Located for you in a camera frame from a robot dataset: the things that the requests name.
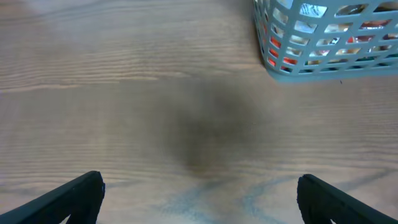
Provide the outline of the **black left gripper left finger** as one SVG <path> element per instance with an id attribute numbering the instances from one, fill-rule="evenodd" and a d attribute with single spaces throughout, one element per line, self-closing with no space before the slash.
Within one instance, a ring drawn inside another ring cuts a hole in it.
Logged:
<path id="1" fill-rule="evenodd" d="M 1 215 L 1 223 L 96 223 L 105 195 L 101 173 L 89 171 Z"/>

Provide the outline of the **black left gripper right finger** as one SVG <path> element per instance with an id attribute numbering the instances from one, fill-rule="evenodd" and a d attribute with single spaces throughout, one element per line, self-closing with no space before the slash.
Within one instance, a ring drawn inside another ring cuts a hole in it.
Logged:
<path id="1" fill-rule="evenodd" d="M 297 203 L 305 224 L 397 224 L 312 174 L 298 179 Z"/>

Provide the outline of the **orange spaghetti packet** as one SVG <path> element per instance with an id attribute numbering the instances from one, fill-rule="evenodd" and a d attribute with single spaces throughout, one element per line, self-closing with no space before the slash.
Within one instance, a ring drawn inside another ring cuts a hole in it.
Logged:
<path id="1" fill-rule="evenodd" d="M 397 66 L 397 23 L 391 19 L 262 28 L 265 64 L 289 76 L 324 76 Z"/>

